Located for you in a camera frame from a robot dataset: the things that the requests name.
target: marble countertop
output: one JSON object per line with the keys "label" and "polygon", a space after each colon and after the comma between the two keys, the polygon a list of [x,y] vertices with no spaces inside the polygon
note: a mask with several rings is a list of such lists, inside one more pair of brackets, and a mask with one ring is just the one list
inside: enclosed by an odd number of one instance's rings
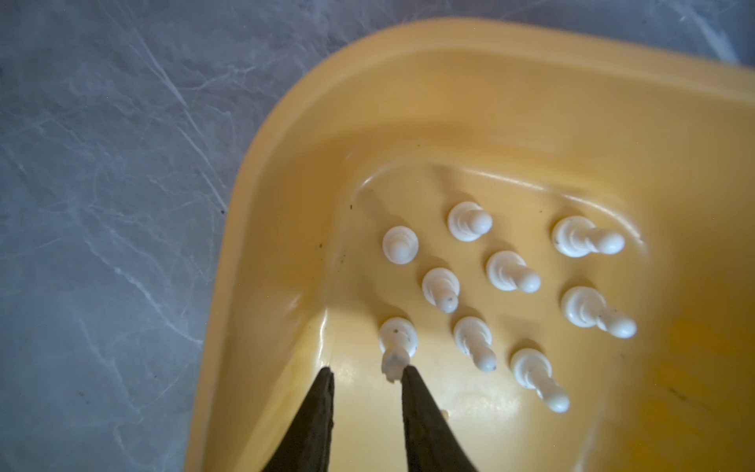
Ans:
{"label": "marble countertop", "polygon": [[236,171],[371,32],[464,15],[753,65],[744,0],[0,2],[0,470],[180,470]]}

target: yellow tray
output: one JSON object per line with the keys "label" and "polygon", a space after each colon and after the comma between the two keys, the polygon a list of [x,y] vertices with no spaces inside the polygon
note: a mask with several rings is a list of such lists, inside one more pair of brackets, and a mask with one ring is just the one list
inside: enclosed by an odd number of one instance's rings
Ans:
{"label": "yellow tray", "polygon": [[[400,385],[378,326],[417,327],[413,363],[480,471],[755,470],[755,73],[633,45],[483,20],[400,26],[302,79],[260,128],[233,191],[186,470],[256,471],[316,371],[335,373],[330,470],[405,470]],[[445,228],[473,199],[493,230]],[[554,221],[621,231],[619,255],[570,259]],[[395,224],[420,254],[381,251]],[[505,293],[484,260],[515,248],[539,292]],[[461,280],[453,316],[419,282]],[[628,341],[559,311],[596,286]],[[490,325],[477,371],[451,325]],[[507,360],[541,348],[571,397],[558,415]]]}

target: gray marble surface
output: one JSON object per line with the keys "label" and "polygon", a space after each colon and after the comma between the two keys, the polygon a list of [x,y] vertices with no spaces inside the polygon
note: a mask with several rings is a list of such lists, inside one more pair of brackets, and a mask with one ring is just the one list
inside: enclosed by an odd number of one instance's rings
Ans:
{"label": "gray marble surface", "polygon": [[512,20],[755,63],[747,0],[0,0],[0,470],[180,470],[233,180],[304,73]]}

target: white chess piece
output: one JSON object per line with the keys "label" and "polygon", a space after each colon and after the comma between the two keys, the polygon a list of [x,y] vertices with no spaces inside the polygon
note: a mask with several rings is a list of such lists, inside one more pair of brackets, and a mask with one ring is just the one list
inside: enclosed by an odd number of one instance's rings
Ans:
{"label": "white chess piece", "polygon": [[393,227],[383,236],[383,253],[394,264],[412,262],[419,250],[417,235],[406,226]]}
{"label": "white chess piece", "polygon": [[498,366],[490,345],[493,334],[490,328],[480,318],[467,316],[460,319],[454,326],[454,340],[461,352],[472,356],[474,365],[483,372],[493,372]]}
{"label": "white chess piece", "polygon": [[621,234],[598,228],[584,216],[559,221],[553,228],[552,239],[556,249],[570,258],[581,258],[591,252],[616,254],[624,249]]}
{"label": "white chess piece", "polygon": [[569,409],[569,397],[551,376],[553,367],[548,358],[538,350],[518,350],[511,358],[511,370],[519,385],[536,390],[548,408],[556,413]]}
{"label": "white chess piece", "polygon": [[514,251],[499,251],[490,256],[485,271],[498,290],[532,293],[540,288],[540,276]]}
{"label": "white chess piece", "polygon": [[383,351],[381,371],[390,383],[401,380],[404,368],[417,353],[417,330],[407,319],[388,319],[380,327],[380,349]]}
{"label": "white chess piece", "polygon": [[561,311],[580,328],[597,325],[622,339],[637,333],[637,324],[624,313],[609,307],[606,299],[594,288],[570,288],[561,299]]}
{"label": "white chess piece", "polygon": [[493,218],[475,202],[462,202],[448,213],[448,230],[459,241],[478,239],[493,227]]}
{"label": "white chess piece", "polygon": [[461,285],[453,272],[443,267],[436,267],[425,274],[422,279],[422,292],[431,304],[443,313],[453,313],[459,306]]}

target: white pawn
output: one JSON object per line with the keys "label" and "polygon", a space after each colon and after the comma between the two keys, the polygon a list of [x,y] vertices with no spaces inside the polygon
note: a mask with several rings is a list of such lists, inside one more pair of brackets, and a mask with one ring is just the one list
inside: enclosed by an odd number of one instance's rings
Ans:
{"label": "white pawn", "polygon": [[383,253],[394,264],[412,262],[419,250],[417,235],[406,226],[395,226],[383,236]]}
{"label": "white pawn", "polygon": [[453,313],[459,306],[461,285],[453,272],[443,267],[436,267],[425,274],[422,279],[422,292],[431,304],[443,313]]}
{"label": "white pawn", "polygon": [[404,368],[417,353],[417,330],[407,319],[388,319],[380,327],[380,349],[383,351],[381,371],[390,383],[401,380]]}
{"label": "white pawn", "polygon": [[474,365],[481,371],[493,372],[498,366],[495,353],[490,348],[493,334],[480,318],[467,316],[460,319],[454,326],[454,340],[461,352],[472,356]]}
{"label": "white pawn", "polygon": [[584,216],[570,216],[553,228],[553,244],[561,254],[581,258],[591,252],[616,254],[624,249],[624,237],[604,230]]}
{"label": "white pawn", "polygon": [[514,251],[499,251],[490,256],[485,265],[488,280],[498,290],[510,292],[521,290],[536,292],[540,288],[540,276],[527,267],[522,256]]}
{"label": "white pawn", "polygon": [[548,358],[538,350],[518,350],[511,358],[511,370],[519,385],[536,390],[548,408],[556,413],[569,409],[569,397],[551,376],[553,367]]}
{"label": "white pawn", "polygon": [[637,324],[627,315],[609,307],[606,299],[594,288],[570,288],[561,299],[561,311],[580,328],[597,325],[622,339],[631,338],[637,333]]}
{"label": "white pawn", "polygon": [[493,218],[475,202],[462,202],[448,213],[448,230],[459,241],[478,239],[493,227]]}

